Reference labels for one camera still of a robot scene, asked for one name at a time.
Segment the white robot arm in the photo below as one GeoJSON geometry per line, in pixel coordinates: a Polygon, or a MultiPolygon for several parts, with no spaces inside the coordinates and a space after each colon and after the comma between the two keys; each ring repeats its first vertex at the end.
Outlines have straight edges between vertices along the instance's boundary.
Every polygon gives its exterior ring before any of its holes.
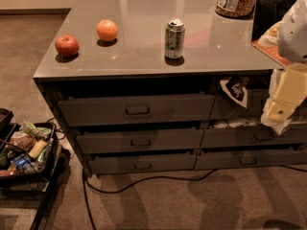
{"type": "Polygon", "coordinates": [[[281,135],[307,97],[307,0],[296,0],[272,28],[277,32],[277,52],[290,64],[272,72],[260,121],[281,135]]]}

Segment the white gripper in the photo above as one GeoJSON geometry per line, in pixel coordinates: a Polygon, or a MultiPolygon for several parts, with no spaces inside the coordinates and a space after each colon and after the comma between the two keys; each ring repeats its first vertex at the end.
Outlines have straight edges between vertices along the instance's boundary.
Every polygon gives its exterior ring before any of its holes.
{"type": "Polygon", "coordinates": [[[271,75],[269,97],[266,100],[261,123],[281,135],[291,122],[295,110],[307,98],[307,65],[291,63],[271,75]]]}

